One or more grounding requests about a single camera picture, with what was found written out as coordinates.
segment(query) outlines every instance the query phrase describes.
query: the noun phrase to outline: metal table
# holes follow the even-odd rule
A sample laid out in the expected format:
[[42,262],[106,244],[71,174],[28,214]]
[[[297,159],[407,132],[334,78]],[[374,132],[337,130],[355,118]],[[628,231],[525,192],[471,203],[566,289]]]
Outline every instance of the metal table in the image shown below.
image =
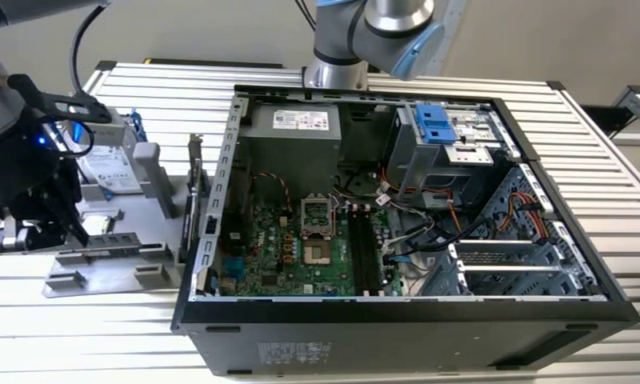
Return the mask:
[[[215,169],[233,85],[299,86],[301,81],[299,70],[119,63],[99,67],[87,87],[122,113],[138,108],[150,139],[163,146],[163,165],[170,173],[182,174],[189,168],[191,133],[205,135],[207,169]],[[640,312],[640,175],[560,84],[469,78],[401,82],[378,74],[371,76],[371,88],[506,100]],[[221,381],[205,369],[190,340],[170,333],[175,290],[46,299],[40,296],[42,278],[51,261],[50,256],[0,257],[0,372],[7,372],[0,378],[6,382],[46,378]],[[580,383],[640,382],[640,324],[535,374],[465,375],[455,380],[482,382],[490,378],[539,384],[561,378]],[[307,379],[450,382],[453,378],[414,374],[406,378]]]

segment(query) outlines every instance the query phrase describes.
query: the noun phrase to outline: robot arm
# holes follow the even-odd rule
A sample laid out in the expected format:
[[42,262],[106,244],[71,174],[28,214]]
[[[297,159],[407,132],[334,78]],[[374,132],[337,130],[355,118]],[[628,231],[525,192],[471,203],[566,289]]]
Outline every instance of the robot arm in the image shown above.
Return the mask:
[[0,26],[43,18],[83,6],[107,3],[100,0],[0,0]]
[[[99,3],[91,0],[0,1],[0,26]],[[76,113],[66,106],[84,106]],[[111,121],[92,97],[46,94],[26,75],[8,76],[0,63],[0,251],[32,250],[63,243],[71,234],[83,245],[88,234],[78,220],[82,199],[78,164],[46,131],[58,120]],[[23,226],[23,221],[35,226]]]
[[315,60],[305,85],[365,90],[367,63],[413,80],[445,37],[434,13],[435,0],[318,0]]

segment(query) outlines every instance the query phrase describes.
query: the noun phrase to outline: green circuit board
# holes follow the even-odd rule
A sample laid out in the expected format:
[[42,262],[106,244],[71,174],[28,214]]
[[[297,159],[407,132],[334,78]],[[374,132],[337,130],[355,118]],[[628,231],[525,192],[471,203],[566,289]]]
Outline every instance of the green circuit board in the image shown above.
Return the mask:
[[[299,209],[295,209],[283,226],[282,211],[278,208],[255,207],[245,273],[238,281],[238,296],[357,295],[347,213],[339,212],[334,236],[330,239],[305,239],[301,233],[302,216],[298,212]],[[389,228],[387,213],[379,210],[371,217],[377,232],[383,235],[382,231]],[[395,273],[397,278],[385,287],[386,295],[402,294],[397,270]]]

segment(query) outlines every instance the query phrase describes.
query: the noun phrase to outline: label sticker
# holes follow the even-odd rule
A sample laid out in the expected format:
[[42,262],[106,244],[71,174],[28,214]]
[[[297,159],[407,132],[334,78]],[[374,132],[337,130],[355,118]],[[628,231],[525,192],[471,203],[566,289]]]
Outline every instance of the label sticker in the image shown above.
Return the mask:
[[389,194],[383,194],[379,198],[377,198],[377,203],[383,206],[393,200],[391,196]]
[[98,184],[118,194],[141,191],[137,173],[123,148],[96,146],[83,158]]
[[325,364],[330,359],[331,342],[261,342],[262,364]]
[[385,194],[386,192],[389,192],[389,190],[393,188],[393,185],[389,183],[389,182],[382,182],[381,183],[381,187],[378,188],[377,192],[379,194]]
[[277,130],[330,130],[330,113],[305,110],[278,110],[274,117]]

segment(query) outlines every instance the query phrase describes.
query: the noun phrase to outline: connector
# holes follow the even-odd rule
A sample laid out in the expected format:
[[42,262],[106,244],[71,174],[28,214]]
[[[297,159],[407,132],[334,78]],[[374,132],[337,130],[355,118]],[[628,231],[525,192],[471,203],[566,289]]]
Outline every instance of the connector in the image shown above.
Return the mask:
[[539,202],[529,202],[527,204],[522,204],[518,210],[542,210],[543,206]]

